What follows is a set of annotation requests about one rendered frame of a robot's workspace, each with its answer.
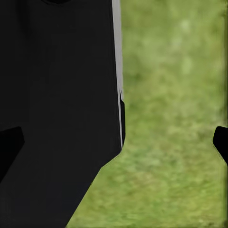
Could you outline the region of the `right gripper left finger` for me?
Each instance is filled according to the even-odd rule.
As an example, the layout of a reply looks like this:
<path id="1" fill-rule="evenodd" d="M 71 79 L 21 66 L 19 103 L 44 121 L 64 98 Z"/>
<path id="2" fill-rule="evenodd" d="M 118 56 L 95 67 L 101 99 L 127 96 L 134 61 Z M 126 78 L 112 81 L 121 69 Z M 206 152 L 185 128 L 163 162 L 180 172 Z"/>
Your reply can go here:
<path id="1" fill-rule="evenodd" d="M 0 184 L 25 144 L 20 126 L 0 132 Z"/>

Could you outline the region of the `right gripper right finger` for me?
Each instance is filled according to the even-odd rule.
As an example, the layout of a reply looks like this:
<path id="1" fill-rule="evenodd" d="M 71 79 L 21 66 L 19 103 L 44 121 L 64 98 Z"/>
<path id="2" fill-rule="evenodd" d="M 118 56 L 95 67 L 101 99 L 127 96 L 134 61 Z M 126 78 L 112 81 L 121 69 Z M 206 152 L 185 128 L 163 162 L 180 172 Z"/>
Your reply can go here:
<path id="1" fill-rule="evenodd" d="M 228 128 L 218 126 L 215 130 L 213 144 L 228 164 Z"/>

